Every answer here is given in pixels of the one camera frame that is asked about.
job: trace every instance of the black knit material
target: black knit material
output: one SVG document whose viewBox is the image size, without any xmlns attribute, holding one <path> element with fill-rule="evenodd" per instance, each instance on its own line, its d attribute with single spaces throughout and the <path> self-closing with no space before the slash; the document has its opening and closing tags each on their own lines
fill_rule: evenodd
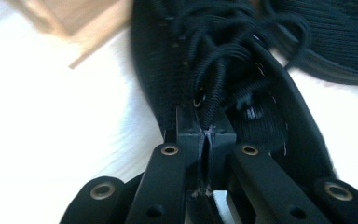
<svg viewBox="0 0 358 224">
<path fill-rule="evenodd" d="M 195 107 L 200 131 L 213 130 L 222 108 L 238 143 L 269 151 L 297 183 L 311 188 L 313 180 L 334 173 L 296 85 L 268 51 L 277 24 L 298 40 L 287 68 L 311 43 L 309 26 L 297 15 L 257 20 L 248 1 L 135 0 L 132 57 L 162 133 L 175 130 L 181 104 Z"/>
<path fill-rule="evenodd" d="M 300 67 L 329 81 L 358 85 L 358 0 L 264 0 L 263 5 L 267 15 L 295 13 L 307 20 L 313 55 Z M 281 41 L 278 49 L 290 55 L 290 35 L 281 29 L 275 37 Z"/>
</svg>

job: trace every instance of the metal grommet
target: metal grommet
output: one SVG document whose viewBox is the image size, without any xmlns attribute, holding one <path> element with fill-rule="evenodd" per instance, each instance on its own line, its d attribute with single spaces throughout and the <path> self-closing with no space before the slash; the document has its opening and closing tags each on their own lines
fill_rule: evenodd
<svg viewBox="0 0 358 224">
<path fill-rule="evenodd" d="M 161 153 L 166 156 L 173 156 L 176 153 L 178 153 L 178 151 L 179 151 L 179 149 L 177 147 L 173 147 L 173 146 L 166 146 L 161 149 Z"/>
<path fill-rule="evenodd" d="M 250 146 L 243 147 L 242 152 L 249 156 L 255 156 L 258 154 L 257 148 Z"/>
<path fill-rule="evenodd" d="M 330 196 L 340 201 L 347 202 L 353 199 L 353 195 L 347 189 L 344 189 L 339 184 L 333 182 L 324 183 L 324 190 Z"/>
<path fill-rule="evenodd" d="M 95 200 L 103 200 L 115 192 L 115 186 L 111 182 L 103 182 L 89 192 L 89 196 Z"/>
</svg>

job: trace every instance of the white surface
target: white surface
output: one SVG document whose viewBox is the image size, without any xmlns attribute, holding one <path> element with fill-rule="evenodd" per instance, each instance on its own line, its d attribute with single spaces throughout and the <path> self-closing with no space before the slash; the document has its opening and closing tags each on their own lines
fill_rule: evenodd
<svg viewBox="0 0 358 224">
<path fill-rule="evenodd" d="M 145 168 L 162 139 L 128 38 L 126 29 L 70 70 L 59 40 L 0 3 L 0 223 L 58 223 L 92 178 L 126 181 Z M 358 87 L 291 74 L 339 176 L 358 188 Z"/>
</svg>

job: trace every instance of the black mesh fabric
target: black mesh fabric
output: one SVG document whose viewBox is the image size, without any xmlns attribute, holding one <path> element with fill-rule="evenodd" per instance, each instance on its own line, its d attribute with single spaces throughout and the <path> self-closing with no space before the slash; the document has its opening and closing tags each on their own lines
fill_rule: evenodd
<svg viewBox="0 0 358 224">
<path fill-rule="evenodd" d="M 339 66 L 358 71 L 358 0 L 271 0 L 276 12 L 303 16 L 312 33 L 311 49 Z"/>
<path fill-rule="evenodd" d="M 256 24 L 251 10 L 248 13 L 248 8 L 244 7 L 249 2 L 241 1 L 225 13 L 221 13 L 220 7 L 239 1 L 213 2 L 216 4 L 211 1 L 187 1 L 173 7 L 170 1 L 134 1 L 131 19 L 134 67 L 161 131 L 175 129 L 175 108 L 178 105 L 203 98 L 201 92 L 200 96 L 193 92 L 197 80 L 194 72 L 208 59 L 218 55 L 218 59 L 199 74 L 199 81 L 206 83 L 203 87 L 211 92 L 215 91 L 213 87 L 223 83 L 223 91 L 212 96 L 226 111 L 237 133 L 238 143 L 271 152 L 278 157 L 280 166 L 306 188 L 311 188 L 315 179 L 334 176 L 323 138 L 293 80 L 266 50 L 265 43 L 253 35 L 258 30 L 246 30 L 246 22 Z M 233 20 L 237 25 L 226 30 L 213 26 L 216 29 L 212 29 L 212 34 L 196 32 L 209 38 L 193 48 L 191 40 L 195 39 L 194 36 L 185 37 L 180 29 L 173 26 L 178 20 L 187 19 L 180 17 L 185 15 L 184 11 L 205 6 L 208 6 L 207 10 L 202 11 L 197 19 L 221 21 L 221 17 L 239 16 L 238 20 Z M 237 7 L 242 7 L 246 13 L 239 13 Z M 273 22 L 261 23 L 261 28 L 266 29 Z M 179 25 L 203 31 L 205 24 L 210 25 L 198 20 Z M 238 31 L 251 38 L 246 38 L 244 43 L 232 43 L 232 36 Z M 194 60 L 189 61 L 192 50 Z M 222 67 L 226 68 L 224 78 L 218 78 Z"/>
</svg>

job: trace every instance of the wooden block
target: wooden block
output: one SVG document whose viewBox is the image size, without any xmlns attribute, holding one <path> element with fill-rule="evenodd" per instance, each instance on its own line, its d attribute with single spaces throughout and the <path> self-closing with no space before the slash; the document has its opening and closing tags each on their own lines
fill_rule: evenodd
<svg viewBox="0 0 358 224">
<path fill-rule="evenodd" d="M 7 0 L 39 31 L 66 43 L 75 68 L 130 20 L 131 0 Z"/>
</svg>

